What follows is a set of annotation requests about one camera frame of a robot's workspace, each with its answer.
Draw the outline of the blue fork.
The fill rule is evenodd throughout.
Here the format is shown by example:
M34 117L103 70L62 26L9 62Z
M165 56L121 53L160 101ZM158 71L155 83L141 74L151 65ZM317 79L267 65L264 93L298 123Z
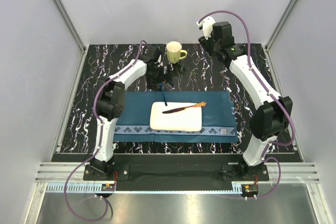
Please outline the blue fork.
M165 104L165 106L167 106L167 99L166 99L166 95L165 95L164 85L162 83L160 83L159 86L161 88L161 92L162 92L162 95L163 95L164 104Z

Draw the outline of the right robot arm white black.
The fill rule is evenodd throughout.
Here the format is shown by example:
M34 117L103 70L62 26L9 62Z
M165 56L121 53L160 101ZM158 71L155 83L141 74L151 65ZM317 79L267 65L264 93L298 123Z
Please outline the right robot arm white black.
M250 55L250 45L236 44L229 22L216 22L212 17L197 22L203 36L199 43L216 56L242 83L255 106L250 119L251 139L241 160L228 173L231 178L250 180L265 163L265 155L276 138L289 125L293 102L282 97L262 76Z

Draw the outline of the blue cloth placemat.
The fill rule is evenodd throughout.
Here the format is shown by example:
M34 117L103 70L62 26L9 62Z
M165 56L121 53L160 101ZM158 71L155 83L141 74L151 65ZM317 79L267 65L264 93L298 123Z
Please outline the blue cloth placemat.
M151 107L164 102L162 92L126 92L125 109L117 120L115 142L171 143L236 143L237 127L234 103L226 91L165 91L168 102L201 103L202 128L197 132L153 130L150 127Z

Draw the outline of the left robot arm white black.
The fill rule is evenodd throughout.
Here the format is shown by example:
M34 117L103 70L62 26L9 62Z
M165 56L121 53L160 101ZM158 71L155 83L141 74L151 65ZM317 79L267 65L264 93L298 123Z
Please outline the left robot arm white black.
M86 161L85 175L107 180L117 172L113 168L113 137L118 118L125 109L125 92L140 77L146 77L147 88L163 91L169 78L164 73L163 54L158 47L139 48L135 59L119 72L98 79L99 89L93 102L97 120L96 143L92 157Z

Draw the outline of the white rectangular plate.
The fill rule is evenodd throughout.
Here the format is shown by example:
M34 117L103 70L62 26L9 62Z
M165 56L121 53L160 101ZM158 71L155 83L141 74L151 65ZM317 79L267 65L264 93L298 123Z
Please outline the white rectangular plate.
M153 130L197 132L202 128L202 107L164 114L163 111L191 106L195 103L154 102L151 107L150 127Z

